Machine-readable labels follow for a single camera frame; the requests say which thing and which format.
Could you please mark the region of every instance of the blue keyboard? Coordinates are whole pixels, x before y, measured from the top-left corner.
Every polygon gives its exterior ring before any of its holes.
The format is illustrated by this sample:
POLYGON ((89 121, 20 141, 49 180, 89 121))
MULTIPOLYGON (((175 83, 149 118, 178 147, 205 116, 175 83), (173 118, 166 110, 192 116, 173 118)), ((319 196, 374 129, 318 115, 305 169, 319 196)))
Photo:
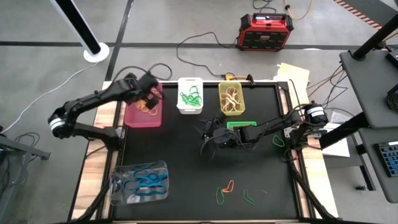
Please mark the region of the blue keyboard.
POLYGON ((389 177, 398 177, 398 142, 377 144, 379 156, 389 177))

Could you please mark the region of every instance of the black mat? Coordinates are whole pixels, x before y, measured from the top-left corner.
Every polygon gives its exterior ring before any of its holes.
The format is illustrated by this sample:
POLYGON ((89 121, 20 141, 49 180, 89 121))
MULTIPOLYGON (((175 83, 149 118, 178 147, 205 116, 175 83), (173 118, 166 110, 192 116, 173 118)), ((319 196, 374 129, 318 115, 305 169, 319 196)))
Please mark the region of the black mat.
MULTIPOLYGON (((202 144, 194 124, 210 119, 220 109, 218 85, 205 88, 204 107, 199 115, 181 115, 176 107, 177 89, 164 86, 163 122, 159 128, 129 128, 123 165, 163 160, 170 178, 165 200, 116 207, 116 220, 268 220, 297 218, 295 192, 283 149, 266 136, 248 153, 242 149, 220 149, 212 161, 199 156, 202 144), (217 187, 234 180, 234 190, 223 205, 215 199, 217 187), (243 190, 256 205, 243 200, 243 190)), ((227 121, 266 121, 280 115, 276 86, 244 88, 246 110, 227 121)), ((277 133, 282 138, 282 131, 277 133)))
POLYGON ((386 25, 398 13, 380 0, 344 0, 344 2, 377 22, 380 26, 386 25))

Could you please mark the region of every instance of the gray floor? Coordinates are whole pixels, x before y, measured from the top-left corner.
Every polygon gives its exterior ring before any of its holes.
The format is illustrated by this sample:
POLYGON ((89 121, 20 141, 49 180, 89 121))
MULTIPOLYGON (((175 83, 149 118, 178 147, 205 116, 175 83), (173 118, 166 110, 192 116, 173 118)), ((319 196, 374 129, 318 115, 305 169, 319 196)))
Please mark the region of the gray floor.
MULTIPOLYGON (((75 2, 100 41, 116 40, 127 0, 75 2)), ((230 43, 238 34, 239 18, 253 13, 251 3, 251 0, 135 0, 123 42, 178 43, 188 36, 214 31, 222 43, 230 43)), ((289 3, 297 15, 308 6, 301 4, 300 0, 289 0, 289 3)), ((282 12, 282 0, 274 0, 269 6, 282 12)), ((288 41, 288 44, 294 45, 361 45, 376 32, 332 0, 314 1, 308 17, 294 22, 294 25, 295 30, 288 41)), ((76 42, 77 38, 48 0, 4 0, 0 2, 0 41, 76 42)), ((208 36, 192 42, 215 43, 215 40, 208 36)), ((276 75, 277 64, 289 63, 310 70, 310 81, 315 83, 336 70, 339 66, 338 54, 344 51, 282 50, 267 53, 240 52, 236 49, 181 49, 180 56, 207 64, 215 73, 250 73, 256 79, 272 78, 276 75)), ((61 84, 73 72, 89 66, 82 54, 80 47, 0 46, 0 124, 10 125, 36 97, 61 84)), ((7 132, 10 138, 28 131, 38 132, 41 140, 37 147, 52 153, 49 161, 36 160, 30 165, 28 181, 21 187, 16 200, 13 220, 29 220, 29 223, 66 220, 87 141, 82 138, 54 138, 47 118, 65 101, 100 89, 109 59, 41 99, 7 132)), ((174 48, 122 48, 114 73, 126 65, 149 68, 156 62, 172 67, 173 80, 179 77, 216 79, 204 68, 180 62, 174 48)), ((165 72, 162 68, 154 70, 159 76, 166 75, 165 72)), ((361 108, 348 79, 341 84, 348 86, 349 90, 331 102, 330 107, 359 113, 361 108)), ((329 84, 325 85, 311 100, 322 103, 330 88, 329 84)), ((91 124, 94 115, 95 111, 85 113, 80 121, 91 124)), ((330 169, 328 172, 340 217, 354 221, 396 223, 398 207, 386 201, 380 187, 376 192, 353 190, 354 185, 363 184, 359 169, 330 169)))

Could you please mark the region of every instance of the red power station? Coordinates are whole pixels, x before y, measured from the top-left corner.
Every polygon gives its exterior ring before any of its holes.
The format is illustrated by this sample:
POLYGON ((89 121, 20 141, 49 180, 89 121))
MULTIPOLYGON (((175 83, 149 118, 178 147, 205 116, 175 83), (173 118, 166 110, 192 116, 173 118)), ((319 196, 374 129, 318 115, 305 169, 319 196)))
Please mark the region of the red power station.
POLYGON ((292 19, 286 14, 246 14, 241 18, 238 48, 277 52, 284 48, 292 30, 292 19))

